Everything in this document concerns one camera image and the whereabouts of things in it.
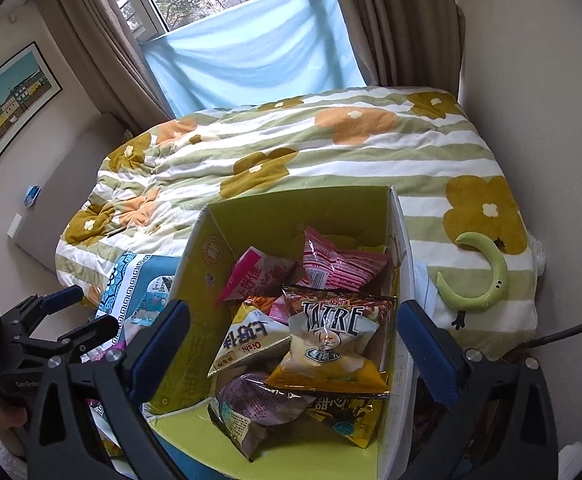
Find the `beige curtain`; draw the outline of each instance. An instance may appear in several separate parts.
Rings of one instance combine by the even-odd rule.
[[[433,86],[457,96],[463,20],[455,0],[338,0],[370,86]]]
[[[135,134],[171,118],[114,0],[34,1],[98,110],[110,112]]]

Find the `framed picture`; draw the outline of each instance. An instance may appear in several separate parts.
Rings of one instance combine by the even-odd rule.
[[[35,43],[0,67],[0,155],[24,125],[61,90]]]

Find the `metal screw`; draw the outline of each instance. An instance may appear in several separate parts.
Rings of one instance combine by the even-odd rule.
[[[53,357],[49,358],[49,361],[47,361],[47,366],[49,368],[58,368],[61,363],[62,363],[62,357],[59,355],[54,355]]]
[[[540,364],[537,361],[537,359],[533,357],[527,357],[524,360],[524,364],[526,365],[527,368],[531,368],[532,370],[537,370],[540,367]]]
[[[465,355],[466,358],[472,363],[479,363],[482,361],[482,352],[476,350],[475,348],[469,348]]]
[[[104,358],[110,363],[120,361],[120,359],[122,359],[122,350],[111,348],[110,350],[107,350],[106,354],[104,354]]]

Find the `striped comforter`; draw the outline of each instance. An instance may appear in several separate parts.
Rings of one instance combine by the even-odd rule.
[[[104,160],[56,250],[63,285],[98,303],[125,251],[179,256],[200,210],[235,196],[323,186],[392,185],[413,256],[463,296],[490,268],[453,240],[479,231],[509,268],[506,298],[463,322],[437,298],[434,320],[461,345],[499,356],[533,336],[536,272],[517,204],[455,98],[431,88],[359,88],[259,107],[204,110],[159,124]]]

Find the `black cable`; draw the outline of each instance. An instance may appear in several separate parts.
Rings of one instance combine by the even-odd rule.
[[[546,344],[560,341],[562,339],[566,339],[567,337],[571,337],[581,333],[582,324],[579,324],[577,326],[572,326],[571,328],[567,328],[566,330],[562,330],[561,332],[557,332],[555,334],[545,335],[543,337],[527,341],[526,343],[522,343],[520,346],[518,346],[518,348],[519,349],[537,348],[538,346],[544,346]]]

